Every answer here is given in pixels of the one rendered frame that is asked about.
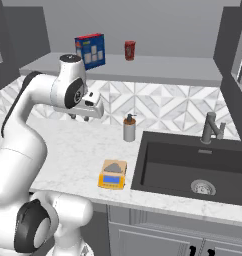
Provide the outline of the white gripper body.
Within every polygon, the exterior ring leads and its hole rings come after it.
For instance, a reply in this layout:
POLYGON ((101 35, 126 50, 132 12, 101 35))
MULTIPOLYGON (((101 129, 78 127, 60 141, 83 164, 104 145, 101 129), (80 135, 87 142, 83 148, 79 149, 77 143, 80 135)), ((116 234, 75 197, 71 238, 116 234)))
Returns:
POLYGON ((71 109, 55 107, 54 110, 69 115, 79 115, 98 119, 100 119, 104 114, 104 106, 101 99, 99 99, 97 102, 81 100, 75 107, 71 109))

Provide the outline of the blue food box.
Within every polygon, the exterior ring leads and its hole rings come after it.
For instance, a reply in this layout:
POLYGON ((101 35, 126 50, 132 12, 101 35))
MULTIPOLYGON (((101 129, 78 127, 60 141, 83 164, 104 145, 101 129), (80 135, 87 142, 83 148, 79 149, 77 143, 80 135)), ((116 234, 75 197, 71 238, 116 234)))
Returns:
POLYGON ((102 33, 76 37, 75 49, 83 59, 86 70, 105 64, 105 41, 102 33))

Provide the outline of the yellow digital scale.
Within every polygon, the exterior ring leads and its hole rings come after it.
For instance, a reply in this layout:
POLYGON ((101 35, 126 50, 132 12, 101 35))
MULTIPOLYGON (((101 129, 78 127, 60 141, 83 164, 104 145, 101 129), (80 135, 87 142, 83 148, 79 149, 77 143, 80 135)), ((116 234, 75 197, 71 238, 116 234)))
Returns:
POLYGON ((98 178, 98 186, 105 189, 122 190, 125 186, 127 162, 106 159, 98 178))

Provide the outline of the dark grey cabinet door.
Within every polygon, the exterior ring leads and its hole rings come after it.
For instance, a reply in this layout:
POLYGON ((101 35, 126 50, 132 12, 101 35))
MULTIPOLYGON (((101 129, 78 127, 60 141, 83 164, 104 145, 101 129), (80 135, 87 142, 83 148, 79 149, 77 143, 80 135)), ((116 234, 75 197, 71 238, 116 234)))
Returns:
POLYGON ((20 76, 7 22, 4 7, 0 0, 0 90, 20 76))
POLYGON ((233 84, 228 87, 230 94, 226 95, 226 103, 242 141, 242 25, 231 69, 231 78, 233 84))

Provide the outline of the grey base cabinet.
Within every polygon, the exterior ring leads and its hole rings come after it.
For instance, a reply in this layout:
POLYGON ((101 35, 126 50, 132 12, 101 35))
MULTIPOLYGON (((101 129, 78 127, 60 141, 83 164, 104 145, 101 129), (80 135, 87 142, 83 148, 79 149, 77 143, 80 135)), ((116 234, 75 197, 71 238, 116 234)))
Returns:
POLYGON ((111 256, 242 256, 242 227, 119 206, 108 221, 111 256))

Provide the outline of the grey soap dispenser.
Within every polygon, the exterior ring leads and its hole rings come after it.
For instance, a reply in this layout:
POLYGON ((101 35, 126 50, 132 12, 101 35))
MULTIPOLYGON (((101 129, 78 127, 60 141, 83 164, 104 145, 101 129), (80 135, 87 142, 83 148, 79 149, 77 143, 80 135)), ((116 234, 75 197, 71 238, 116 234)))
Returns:
POLYGON ((134 115, 128 114, 123 121, 123 139, 126 142, 133 142, 136 136, 136 120, 134 115))

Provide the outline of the red can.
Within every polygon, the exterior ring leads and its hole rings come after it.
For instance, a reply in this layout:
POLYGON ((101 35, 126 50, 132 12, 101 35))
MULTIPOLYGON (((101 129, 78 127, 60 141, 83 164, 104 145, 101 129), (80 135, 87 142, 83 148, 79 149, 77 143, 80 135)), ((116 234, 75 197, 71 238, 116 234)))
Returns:
POLYGON ((127 61, 132 61, 135 56, 135 44, 136 42, 133 40, 129 40, 125 42, 125 59, 127 61))

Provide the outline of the dark grey sink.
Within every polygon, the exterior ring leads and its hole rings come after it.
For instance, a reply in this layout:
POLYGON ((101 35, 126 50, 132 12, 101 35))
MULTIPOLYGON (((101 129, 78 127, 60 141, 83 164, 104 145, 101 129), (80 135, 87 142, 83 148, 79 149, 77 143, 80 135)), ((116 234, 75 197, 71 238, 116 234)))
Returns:
POLYGON ((242 206, 242 143, 145 131, 131 188, 242 206))

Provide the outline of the grey tap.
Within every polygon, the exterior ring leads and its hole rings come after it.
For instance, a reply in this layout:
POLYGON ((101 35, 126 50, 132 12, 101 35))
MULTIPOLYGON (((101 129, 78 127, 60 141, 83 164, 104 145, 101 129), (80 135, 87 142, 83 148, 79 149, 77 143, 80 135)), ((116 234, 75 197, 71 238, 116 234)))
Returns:
POLYGON ((225 123, 221 123, 220 127, 217 127, 215 123, 216 113, 208 112, 206 115, 201 142, 203 144, 211 143, 211 136, 214 135, 218 140, 224 137, 225 123))

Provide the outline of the grey wall cabinet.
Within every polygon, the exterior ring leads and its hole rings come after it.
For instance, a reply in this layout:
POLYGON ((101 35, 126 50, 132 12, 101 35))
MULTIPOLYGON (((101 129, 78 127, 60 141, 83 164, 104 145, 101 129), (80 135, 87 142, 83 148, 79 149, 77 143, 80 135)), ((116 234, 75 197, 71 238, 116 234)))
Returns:
POLYGON ((214 61, 221 18, 242 0, 2 0, 14 21, 38 38, 22 39, 35 52, 20 71, 57 74, 59 57, 75 51, 74 39, 105 37, 106 64, 89 70, 91 80, 218 87, 222 75, 214 61), (125 42, 133 40, 135 56, 125 59, 125 42))

